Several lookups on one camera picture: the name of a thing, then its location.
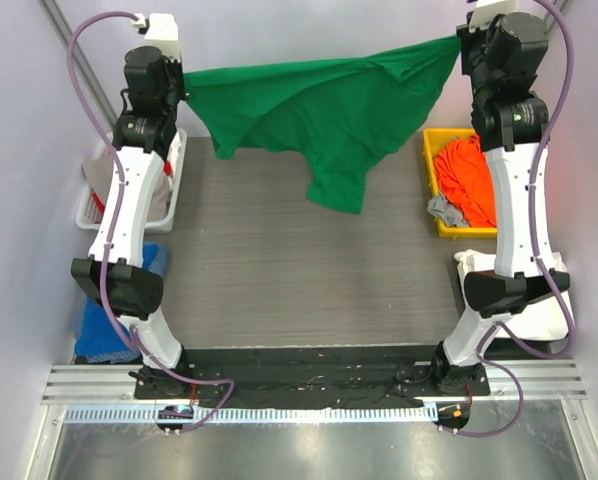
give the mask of laundry basket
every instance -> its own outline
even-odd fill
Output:
[[[444,147],[456,138],[470,138],[475,131],[470,128],[427,128],[423,131],[423,156],[426,161],[430,191],[439,195],[439,185],[435,174],[435,157]],[[437,231],[442,238],[497,238],[496,228],[449,227],[436,218]]]
[[[186,152],[186,141],[188,139],[188,135],[182,129],[178,130],[177,135],[179,136],[179,141],[181,142],[178,156],[176,160],[171,158],[172,154],[169,157],[169,160],[173,164],[174,185],[172,187],[172,191],[170,192],[168,213],[159,221],[146,222],[146,232],[170,232],[174,225],[175,209],[177,207],[177,198],[179,197],[179,187],[181,185],[181,175],[183,172],[183,162],[186,158],[184,155]],[[106,147],[103,142],[100,142],[95,155],[103,155],[105,149]],[[77,209],[77,215],[75,219],[77,225],[84,230],[99,230],[99,225],[102,219],[103,212],[99,210],[99,207],[95,203],[94,191],[92,188],[90,188],[90,185],[88,185],[88,182],[84,177],[84,185],[82,187],[81,199],[79,201],[79,207]]]

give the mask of gray cloth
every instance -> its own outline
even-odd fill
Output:
[[[440,218],[449,227],[469,227],[461,210],[455,207],[443,193],[435,195],[428,202],[428,213]]]
[[[99,200],[106,205],[108,203],[108,193],[110,192],[110,182],[112,181],[112,155],[106,154],[95,160],[86,160],[83,162],[83,173],[99,197]],[[168,198],[170,196],[170,185],[166,174],[161,172],[155,189],[152,192],[150,208],[148,210],[148,221],[158,222],[166,218],[168,214]]]

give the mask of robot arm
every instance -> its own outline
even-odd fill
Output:
[[[457,29],[462,73],[470,77],[472,124],[481,138],[497,207],[495,269],[472,272],[464,283],[466,310],[455,331],[437,348],[433,377],[440,389],[460,392],[484,374],[480,355],[492,342],[495,323],[551,294],[535,263],[529,227],[530,169],[548,124],[548,108],[530,91],[548,48],[545,23],[513,12],[511,0],[480,0],[469,23]],[[560,291],[567,273],[554,271],[544,196],[547,149],[536,184],[540,254]]]
[[[143,239],[148,209],[155,184],[177,141],[177,105],[186,98],[177,24],[167,14],[143,15],[134,22],[145,36],[145,45],[126,54],[124,75],[131,108],[125,105],[113,127],[113,145],[123,169],[120,182],[115,166],[110,185],[109,208],[92,244],[88,258],[74,259],[71,273],[86,294],[101,304],[99,277],[111,224],[116,226],[108,258],[107,293],[115,316],[136,334],[149,352],[169,369],[186,376],[188,360],[182,345],[173,337],[163,312],[163,281],[143,270]],[[120,208],[113,208],[123,188]],[[150,357],[144,355],[139,377],[159,385],[161,396],[185,394],[183,385],[171,380]]]

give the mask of blue cloth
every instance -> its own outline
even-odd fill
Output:
[[[163,277],[167,267],[168,247],[157,243],[145,243],[143,268]],[[104,309],[89,298],[81,305],[71,328],[77,340],[75,354],[85,356],[91,363],[129,362],[139,356],[138,351],[129,350],[124,345]]]

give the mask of green cloth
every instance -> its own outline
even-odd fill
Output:
[[[301,152],[314,175],[308,198],[359,213],[366,173],[425,122],[459,50],[453,36],[363,58],[222,68],[184,80],[218,158],[238,147]]]

